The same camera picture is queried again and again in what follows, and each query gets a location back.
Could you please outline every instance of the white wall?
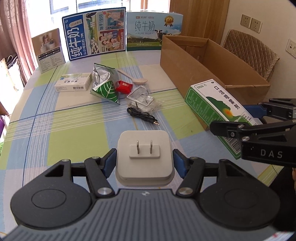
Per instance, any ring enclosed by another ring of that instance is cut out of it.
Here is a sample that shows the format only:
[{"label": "white wall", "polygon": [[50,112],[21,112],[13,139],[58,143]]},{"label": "white wall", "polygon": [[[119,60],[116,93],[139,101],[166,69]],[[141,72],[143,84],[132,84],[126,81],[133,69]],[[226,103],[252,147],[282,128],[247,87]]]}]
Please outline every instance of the white wall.
[{"label": "white wall", "polygon": [[[242,14],[261,21],[261,32],[241,26]],[[279,55],[266,99],[296,98],[296,58],[286,52],[289,38],[296,42],[296,7],[288,0],[230,0],[221,45],[230,29],[256,37]]]}]

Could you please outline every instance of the plastic bag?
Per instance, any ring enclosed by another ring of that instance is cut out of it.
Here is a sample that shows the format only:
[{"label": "plastic bag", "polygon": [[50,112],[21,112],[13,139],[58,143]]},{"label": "plastic bag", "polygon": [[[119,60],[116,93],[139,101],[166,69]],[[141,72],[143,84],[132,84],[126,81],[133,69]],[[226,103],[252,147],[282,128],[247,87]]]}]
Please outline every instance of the plastic bag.
[{"label": "plastic bag", "polygon": [[148,113],[157,111],[161,107],[161,103],[156,101],[153,96],[150,96],[148,90],[142,85],[138,86],[126,97],[126,102],[129,107]]},{"label": "plastic bag", "polygon": [[90,93],[110,102],[119,104],[119,98],[116,92],[119,81],[117,71],[114,68],[95,63],[92,77],[94,83]]}]

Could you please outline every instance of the blue line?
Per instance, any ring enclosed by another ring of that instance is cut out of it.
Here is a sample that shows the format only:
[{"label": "blue line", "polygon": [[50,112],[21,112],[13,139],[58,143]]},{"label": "blue line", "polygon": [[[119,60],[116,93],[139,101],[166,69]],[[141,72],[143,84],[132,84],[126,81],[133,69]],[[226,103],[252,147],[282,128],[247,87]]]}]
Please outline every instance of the blue line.
[{"label": "blue line", "polygon": [[[43,96],[44,96],[44,93],[45,93],[45,91],[46,91],[46,89],[47,89],[47,87],[48,87],[48,85],[49,85],[49,83],[50,83],[50,81],[51,81],[51,79],[52,79],[52,77],[53,77],[53,75],[54,75],[54,73],[55,73],[56,70],[57,70],[57,67],[56,67],[56,69],[54,70],[54,72],[53,72],[53,74],[52,74],[52,76],[51,76],[49,82],[47,83],[47,86],[45,87],[45,90],[44,90],[44,92],[43,92],[43,94],[42,94],[42,96],[41,96],[41,98],[40,98],[39,104],[38,104],[38,106],[37,106],[36,114],[37,114],[37,111],[38,111],[38,109],[39,109],[39,105],[40,105],[40,103],[41,103],[41,100],[42,100],[42,98],[43,98]],[[31,128],[31,132],[30,132],[30,136],[29,136],[29,140],[28,140],[28,145],[27,145],[27,149],[26,149],[26,156],[25,156],[25,162],[24,162],[24,169],[23,169],[23,172],[22,172],[22,187],[24,186],[25,166],[26,166],[26,160],[27,160],[27,153],[28,153],[28,148],[29,148],[29,143],[30,143],[30,139],[31,139],[31,134],[32,134],[33,126],[34,126],[35,119],[36,119],[36,116],[37,116],[36,114],[35,114],[35,117],[34,117],[34,120],[33,120],[32,128]]]},{"label": "blue line", "polygon": [[[154,93],[159,93],[159,92],[164,92],[164,91],[169,91],[169,90],[162,90],[162,91],[155,91],[151,94],[154,94]],[[30,117],[26,117],[26,118],[23,118],[23,119],[19,119],[19,120],[15,120],[15,121],[11,121],[10,123],[14,123],[14,122],[17,122],[17,121],[22,121],[22,120],[26,120],[26,119],[29,119],[29,118],[32,118],[32,117],[36,117],[36,116],[40,116],[40,115],[46,115],[46,114],[50,114],[50,113],[54,113],[54,112],[58,112],[58,111],[62,111],[62,110],[71,110],[71,109],[75,109],[75,108],[79,108],[79,107],[84,107],[84,106],[89,106],[89,105],[93,105],[93,104],[100,104],[100,103],[106,103],[106,102],[109,102],[108,100],[105,100],[105,101],[102,101],[102,102],[96,102],[96,103],[91,103],[91,104],[85,104],[85,105],[80,105],[80,106],[75,106],[75,107],[70,107],[70,108],[66,108],[66,109],[61,109],[61,110],[53,110],[53,111],[50,111],[50,112],[46,112],[46,113],[43,113],[43,114],[38,114],[38,115],[33,115],[33,116],[30,116]]]}]

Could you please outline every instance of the quilted chair cushion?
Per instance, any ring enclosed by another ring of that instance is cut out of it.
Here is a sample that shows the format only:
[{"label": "quilted chair cushion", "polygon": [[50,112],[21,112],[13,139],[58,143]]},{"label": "quilted chair cushion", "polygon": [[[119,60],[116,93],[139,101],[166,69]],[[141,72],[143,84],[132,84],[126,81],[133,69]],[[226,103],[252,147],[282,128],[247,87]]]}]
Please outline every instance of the quilted chair cushion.
[{"label": "quilted chair cushion", "polygon": [[252,35],[229,30],[223,47],[249,64],[265,80],[269,81],[279,56]]}]

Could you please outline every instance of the blue milk box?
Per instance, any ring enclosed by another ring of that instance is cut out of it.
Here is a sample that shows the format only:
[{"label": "blue milk box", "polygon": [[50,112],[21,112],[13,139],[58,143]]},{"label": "blue milk box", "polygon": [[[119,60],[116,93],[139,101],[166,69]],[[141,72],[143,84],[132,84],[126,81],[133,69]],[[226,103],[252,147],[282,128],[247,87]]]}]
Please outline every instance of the blue milk box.
[{"label": "blue milk box", "polygon": [[125,7],[62,17],[69,60],[125,51]]},{"label": "blue milk box", "polygon": [[180,35],[183,15],[169,12],[126,12],[126,50],[160,50],[164,35]]}]

